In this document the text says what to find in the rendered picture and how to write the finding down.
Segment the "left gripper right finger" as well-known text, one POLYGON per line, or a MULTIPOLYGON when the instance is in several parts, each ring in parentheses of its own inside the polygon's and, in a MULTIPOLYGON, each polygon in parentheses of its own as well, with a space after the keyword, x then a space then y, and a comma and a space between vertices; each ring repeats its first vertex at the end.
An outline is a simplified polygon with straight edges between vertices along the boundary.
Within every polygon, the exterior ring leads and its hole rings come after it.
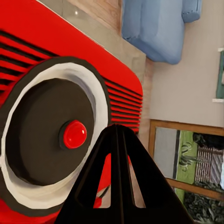
POLYGON ((124 224, 196 224, 131 128, 117 124, 124 224), (135 205, 128 155, 143 199, 135 205))

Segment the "radio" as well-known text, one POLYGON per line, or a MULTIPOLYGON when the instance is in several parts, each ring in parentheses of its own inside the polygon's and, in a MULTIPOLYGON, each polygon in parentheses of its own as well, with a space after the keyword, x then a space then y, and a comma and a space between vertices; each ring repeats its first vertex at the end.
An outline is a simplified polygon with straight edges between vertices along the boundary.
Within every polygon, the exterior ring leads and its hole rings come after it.
MULTIPOLYGON (((54 224, 102 130, 139 138, 142 104, 136 74, 70 22, 0 0, 0 224, 54 224)), ((110 185, 111 153, 93 208, 110 185)))

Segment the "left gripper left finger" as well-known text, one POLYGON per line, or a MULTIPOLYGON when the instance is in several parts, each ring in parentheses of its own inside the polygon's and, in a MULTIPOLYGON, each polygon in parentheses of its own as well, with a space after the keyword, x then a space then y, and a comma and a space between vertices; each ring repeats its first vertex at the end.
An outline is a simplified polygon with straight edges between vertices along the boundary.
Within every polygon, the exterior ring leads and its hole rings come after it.
POLYGON ((124 224, 117 125, 102 130, 54 224, 124 224), (111 153, 111 206, 93 208, 111 153))

